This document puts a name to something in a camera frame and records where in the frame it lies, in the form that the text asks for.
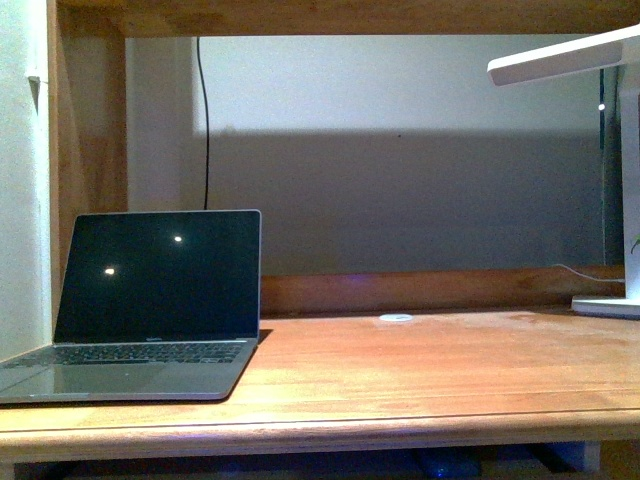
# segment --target wooden beam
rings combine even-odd
[[[127,37],[599,33],[640,22],[629,0],[61,0]]]
[[[75,217],[127,209],[126,93],[120,32],[101,16],[78,17],[55,0],[48,14],[55,303]]]
[[[585,267],[622,278],[622,267]],[[599,283],[560,267],[513,270],[264,277],[266,317],[569,305],[574,295],[624,296],[621,283]]]

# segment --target white wall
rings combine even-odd
[[[209,206],[263,211],[266,273],[598,263],[597,73],[486,74],[568,38],[205,38]],[[201,208],[194,42],[128,49],[130,207]]]
[[[0,358],[50,340],[46,2],[0,3]]]

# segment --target laptop keyboard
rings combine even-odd
[[[46,349],[19,357],[4,368],[38,365],[136,363],[231,363],[243,343],[150,343],[82,345]]]

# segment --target white cable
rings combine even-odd
[[[577,270],[574,270],[571,267],[563,265],[562,263],[554,263],[551,265],[552,267],[562,267],[565,270],[569,270],[571,273],[578,275],[579,277],[586,278],[587,280],[592,280],[594,282],[603,282],[603,283],[625,283],[624,278],[597,278],[592,277],[591,275],[586,275],[584,273],[580,273]]]

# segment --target black cable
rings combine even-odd
[[[211,129],[209,127],[209,101],[207,100],[207,86],[204,81],[204,73],[202,72],[202,60],[200,59],[200,37],[196,39],[196,52],[198,57],[198,72],[200,73],[200,85],[202,86],[202,98],[204,100],[204,116],[206,121],[206,138],[207,138],[207,156],[206,156],[206,173],[204,180],[204,209],[209,209],[209,168],[211,164]]]

